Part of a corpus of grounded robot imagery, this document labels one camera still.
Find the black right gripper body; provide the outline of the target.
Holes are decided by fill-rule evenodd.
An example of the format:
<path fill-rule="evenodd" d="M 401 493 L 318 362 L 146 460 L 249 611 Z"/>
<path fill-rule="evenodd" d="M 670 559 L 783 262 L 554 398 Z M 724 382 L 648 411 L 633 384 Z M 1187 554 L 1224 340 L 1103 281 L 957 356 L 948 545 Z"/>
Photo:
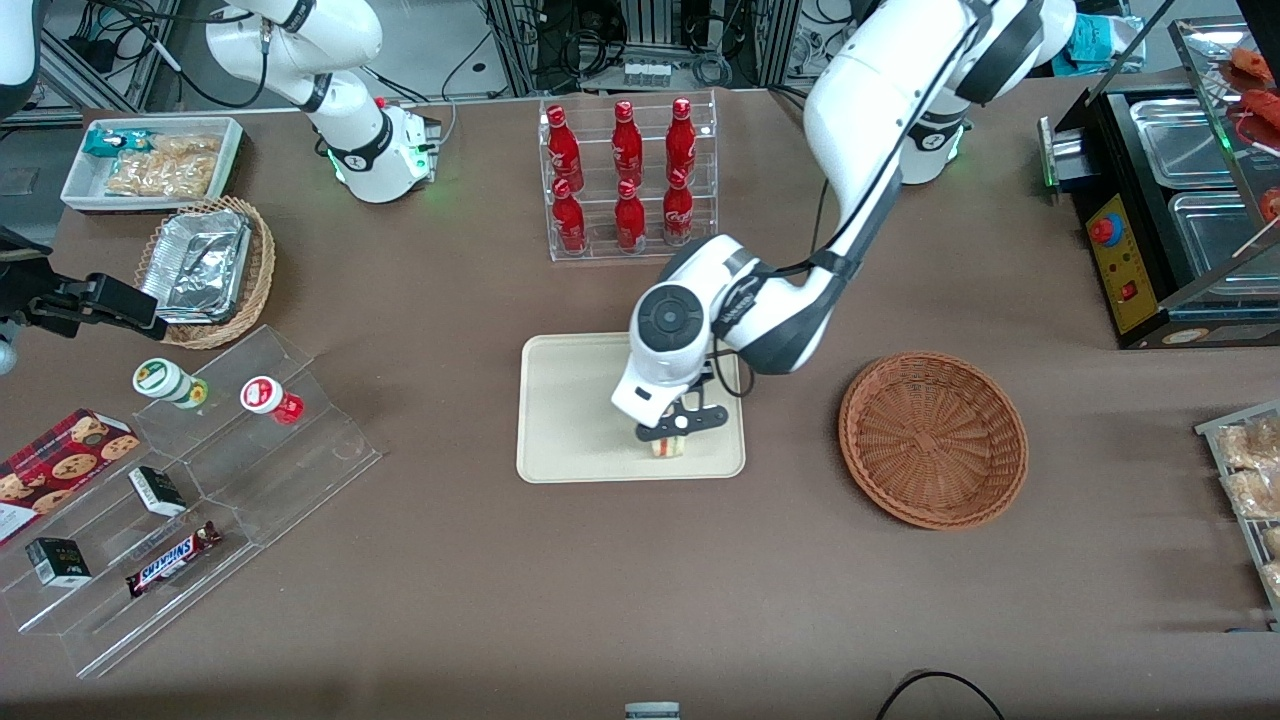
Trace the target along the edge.
<path fill-rule="evenodd" d="M 35 300 L 52 292 L 52 250 L 1 228 L 1 324 L 3 337 L 13 337 L 18 325 L 52 332 L 47 319 L 31 310 Z"/>

